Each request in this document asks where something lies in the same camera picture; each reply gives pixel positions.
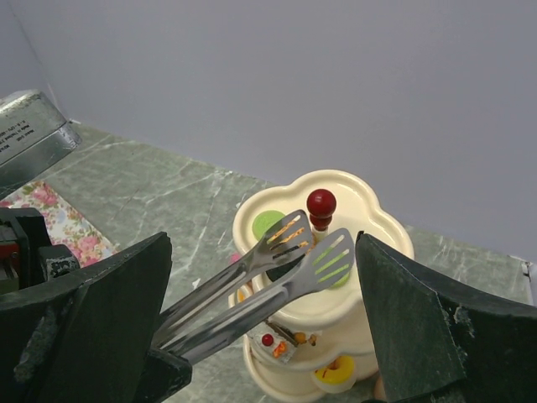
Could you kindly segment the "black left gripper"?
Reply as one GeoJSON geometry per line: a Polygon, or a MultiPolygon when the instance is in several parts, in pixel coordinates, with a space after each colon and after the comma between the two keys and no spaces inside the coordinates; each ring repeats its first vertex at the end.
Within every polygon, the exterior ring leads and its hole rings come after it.
{"type": "Polygon", "coordinates": [[[80,268],[64,244],[52,244],[43,215],[35,208],[1,209],[1,292],[22,290],[80,268]]]}

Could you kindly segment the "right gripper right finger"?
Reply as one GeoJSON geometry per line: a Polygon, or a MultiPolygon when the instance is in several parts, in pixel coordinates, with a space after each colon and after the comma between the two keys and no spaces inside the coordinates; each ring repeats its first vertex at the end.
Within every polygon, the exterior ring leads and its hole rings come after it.
{"type": "Polygon", "coordinates": [[[365,232],[357,273],[389,402],[534,402],[536,308],[465,285],[365,232]]]}

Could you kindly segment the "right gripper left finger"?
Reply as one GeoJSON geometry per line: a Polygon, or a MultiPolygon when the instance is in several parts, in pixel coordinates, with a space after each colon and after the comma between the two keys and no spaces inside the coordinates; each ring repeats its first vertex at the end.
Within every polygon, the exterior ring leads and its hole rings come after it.
{"type": "Polygon", "coordinates": [[[1,298],[4,402],[161,402],[192,368],[151,345],[171,271],[156,233],[85,268],[1,298]]]}

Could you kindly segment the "orange toy tart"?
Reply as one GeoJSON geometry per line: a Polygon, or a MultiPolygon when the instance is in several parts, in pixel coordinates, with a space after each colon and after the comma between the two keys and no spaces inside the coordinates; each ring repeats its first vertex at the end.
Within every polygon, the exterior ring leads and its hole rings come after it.
{"type": "Polygon", "coordinates": [[[237,304],[242,303],[253,294],[249,285],[242,285],[236,292],[235,302],[237,304]]]}

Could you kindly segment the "white toy cake slice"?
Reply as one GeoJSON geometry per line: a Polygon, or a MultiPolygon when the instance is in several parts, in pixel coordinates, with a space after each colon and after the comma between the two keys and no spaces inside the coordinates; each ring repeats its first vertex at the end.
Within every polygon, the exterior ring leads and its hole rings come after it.
{"type": "Polygon", "coordinates": [[[294,334],[268,320],[249,330],[247,336],[253,352],[270,364],[286,365],[297,352],[294,334]]]}

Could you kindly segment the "black sandwich cookie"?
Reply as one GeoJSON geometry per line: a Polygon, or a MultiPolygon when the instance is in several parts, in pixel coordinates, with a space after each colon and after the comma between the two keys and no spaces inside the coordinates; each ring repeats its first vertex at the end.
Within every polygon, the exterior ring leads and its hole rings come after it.
{"type": "Polygon", "coordinates": [[[296,260],[290,261],[287,264],[280,265],[276,268],[270,269],[266,272],[267,277],[270,279],[271,282],[275,282],[282,276],[289,273],[297,264],[301,262],[303,258],[300,257],[296,260]]]}

